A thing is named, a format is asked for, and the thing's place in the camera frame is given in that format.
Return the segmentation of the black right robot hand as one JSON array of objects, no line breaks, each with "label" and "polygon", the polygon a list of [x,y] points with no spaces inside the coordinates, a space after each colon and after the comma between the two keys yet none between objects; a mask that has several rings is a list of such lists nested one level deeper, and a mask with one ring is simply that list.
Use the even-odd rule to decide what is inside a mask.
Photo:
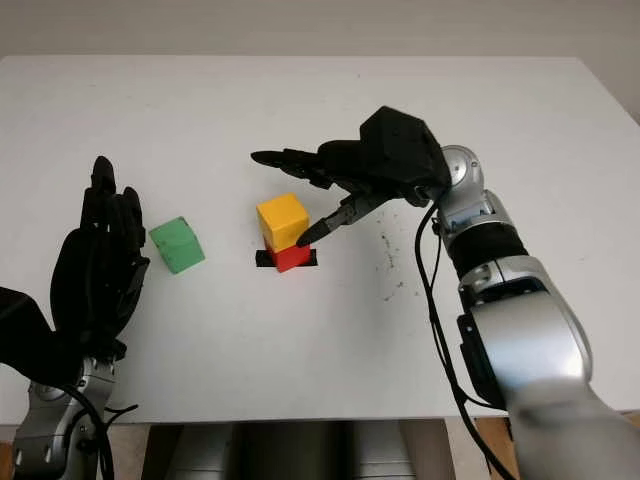
[{"label": "black right robot hand", "polygon": [[308,246],[343,225],[351,225],[393,199],[404,199],[416,207],[434,200],[434,188],[424,181],[403,178],[395,169],[374,173],[361,156],[356,140],[334,140],[322,144],[315,153],[285,148],[250,154],[260,165],[278,169],[311,185],[329,189],[337,185],[349,193],[333,213],[316,221],[299,235],[298,247]]}]

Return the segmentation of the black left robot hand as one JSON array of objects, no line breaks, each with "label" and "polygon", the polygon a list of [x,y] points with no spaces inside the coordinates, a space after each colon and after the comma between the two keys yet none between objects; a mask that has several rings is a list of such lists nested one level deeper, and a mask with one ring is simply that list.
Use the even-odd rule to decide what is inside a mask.
[{"label": "black left robot hand", "polygon": [[54,267],[50,305],[55,325],[54,367],[45,383],[71,385],[85,358],[119,361],[119,334],[140,299],[150,259],[138,193],[116,189],[114,168],[96,158],[84,191],[79,227],[65,238]]}]

